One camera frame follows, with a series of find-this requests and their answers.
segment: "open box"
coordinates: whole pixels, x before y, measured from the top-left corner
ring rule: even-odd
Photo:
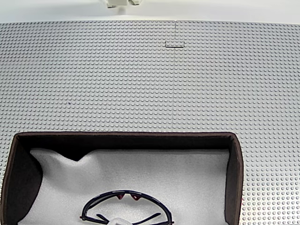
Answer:
[[[74,161],[94,150],[158,150],[166,154],[175,150],[185,154],[189,150],[226,149],[229,160],[225,178],[225,220],[229,225],[239,223],[243,160],[239,141],[233,133],[29,132],[16,134],[13,139],[1,194],[2,225],[18,224],[29,213],[39,193],[43,171],[30,154],[33,148],[51,149]]]

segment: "white backdrop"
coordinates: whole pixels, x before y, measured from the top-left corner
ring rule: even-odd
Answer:
[[[143,0],[139,6],[107,9],[104,0],[0,0],[0,23],[181,19],[300,23],[299,0]]]

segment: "foam padding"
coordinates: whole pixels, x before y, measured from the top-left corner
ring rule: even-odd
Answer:
[[[79,217],[91,198],[113,190],[151,195],[172,213],[178,225],[226,225],[225,182],[228,150],[95,150],[79,161],[52,150],[33,149],[43,181],[37,198],[19,225],[93,224]],[[109,220],[130,223],[161,212],[130,196],[113,198],[89,210]],[[143,225],[166,221],[165,215]]]

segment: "red lens accent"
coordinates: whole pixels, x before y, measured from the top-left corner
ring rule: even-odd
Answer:
[[[118,198],[119,200],[121,200],[123,197],[124,197],[124,195],[117,195],[117,198]]]
[[[141,198],[140,196],[136,196],[136,195],[133,195],[133,194],[130,194],[130,195],[136,201],[138,201]]]

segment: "sunglasses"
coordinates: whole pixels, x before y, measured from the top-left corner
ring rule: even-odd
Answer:
[[[161,223],[156,223],[156,224],[151,224],[151,225],[172,225],[174,223],[172,221],[171,212],[159,200],[151,197],[150,195],[146,195],[146,194],[143,194],[140,192],[130,191],[130,190],[106,192],[104,194],[101,194],[101,195],[98,195],[98,196],[92,198],[85,204],[85,206],[82,210],[82,215],[80,216],[80,219],[90,221],[93,223],[98,223],[98,224],[108,224],[109,220],[101,214],[96,214],[96,216],[99,219],[88,217],[87,216],[88,210],[94,208],[96,205],[100,204],[101,202],[103,202],[107,199],[113,198],[113,197],[117,197],[119,200],[121,200],[124,197],[124,195],[131,195],[131,197],[136,201],[138,201],[140,198],[144,198],[144,199],[149,200],[150,202],[156,204],[158,207],[160,207],[164,211],[164,213],[167,217],[167,221],[161,222]],[[156,218],[160,215],[161,215],[161,213],[155,213],[152,216],[150,216],[144,220],[133,223],[132,225],[139,225],[139,224],[145,223],[145,222],[147,222],[153,218]]]

